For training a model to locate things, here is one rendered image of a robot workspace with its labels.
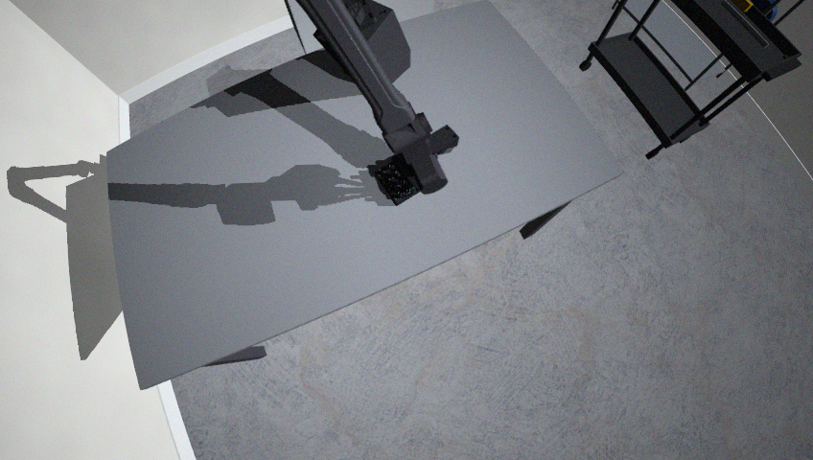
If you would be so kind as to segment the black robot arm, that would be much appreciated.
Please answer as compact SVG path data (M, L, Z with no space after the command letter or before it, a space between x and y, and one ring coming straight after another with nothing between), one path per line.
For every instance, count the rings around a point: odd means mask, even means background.
M444 188L448 179L437 155L451 152L459 136L448 125L430 134L433 130L424 112L415 114L410 102L389 80L361 33L377 22L367 1L295 1L368 101L388 147L411 164L421 193L428 195Z

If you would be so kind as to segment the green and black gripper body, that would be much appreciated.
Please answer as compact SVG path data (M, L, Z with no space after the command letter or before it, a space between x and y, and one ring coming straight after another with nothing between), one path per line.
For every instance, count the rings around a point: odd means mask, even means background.
M419 186L411 172L410 166L407 164L407 161L403 158L402 154L393 155L391 157L392 161L394 162L394 168L397 172L402 176L402 178L406 181L410 188L415 188L416 191L420 191ZM403 159L403 160L402 160Z

